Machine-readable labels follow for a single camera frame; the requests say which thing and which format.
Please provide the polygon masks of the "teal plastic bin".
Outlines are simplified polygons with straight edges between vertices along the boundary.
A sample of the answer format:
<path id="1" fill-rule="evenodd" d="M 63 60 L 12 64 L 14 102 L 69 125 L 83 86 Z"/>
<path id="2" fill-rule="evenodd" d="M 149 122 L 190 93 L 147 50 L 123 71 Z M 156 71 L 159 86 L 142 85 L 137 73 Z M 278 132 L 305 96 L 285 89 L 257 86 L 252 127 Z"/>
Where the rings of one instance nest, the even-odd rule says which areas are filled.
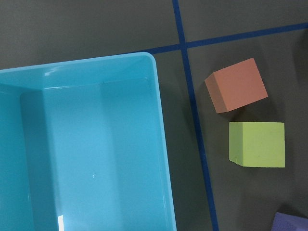
<path id="1" fill-rule="evenodd" d="M 176 230 L 151 54 L 1 70 L 0 228 Z"/>

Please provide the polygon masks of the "orange foam block left side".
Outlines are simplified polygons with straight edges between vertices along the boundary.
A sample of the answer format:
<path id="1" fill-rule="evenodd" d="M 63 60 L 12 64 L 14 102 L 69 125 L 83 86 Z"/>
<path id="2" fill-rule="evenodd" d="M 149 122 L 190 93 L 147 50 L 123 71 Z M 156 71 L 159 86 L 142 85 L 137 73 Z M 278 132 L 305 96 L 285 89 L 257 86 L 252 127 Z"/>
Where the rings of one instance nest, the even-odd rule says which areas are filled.
<path id="1" fill-rule="evenodd" d="M 254 58 L 213 72 L 205 79 L 216 113 L 225 113 L 268 97 Z"/>

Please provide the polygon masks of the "yellow foam block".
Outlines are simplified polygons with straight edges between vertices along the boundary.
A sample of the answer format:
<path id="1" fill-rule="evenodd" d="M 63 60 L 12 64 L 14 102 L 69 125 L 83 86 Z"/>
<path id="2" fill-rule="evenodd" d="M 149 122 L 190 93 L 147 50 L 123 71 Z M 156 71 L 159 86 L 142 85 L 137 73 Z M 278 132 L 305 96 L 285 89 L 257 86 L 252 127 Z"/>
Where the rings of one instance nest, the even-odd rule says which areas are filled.
<path id="1" fill-rule="evenodd" d="M 282 122 L 230 122 L 229 160 L 242 167 L 285 167 Z"/>

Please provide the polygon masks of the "purple foam block left side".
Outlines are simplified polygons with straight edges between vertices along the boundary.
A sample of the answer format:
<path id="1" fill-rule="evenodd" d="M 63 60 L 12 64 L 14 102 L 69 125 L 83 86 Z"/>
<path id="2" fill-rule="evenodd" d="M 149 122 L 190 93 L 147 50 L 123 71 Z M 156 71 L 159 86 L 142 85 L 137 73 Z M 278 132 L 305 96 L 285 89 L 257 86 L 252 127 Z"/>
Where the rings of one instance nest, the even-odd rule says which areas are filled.
<path id="1" fill-rule="evenodd" d="M 276 212 L 271 231 L 308 231 L 308 219 Z"/>

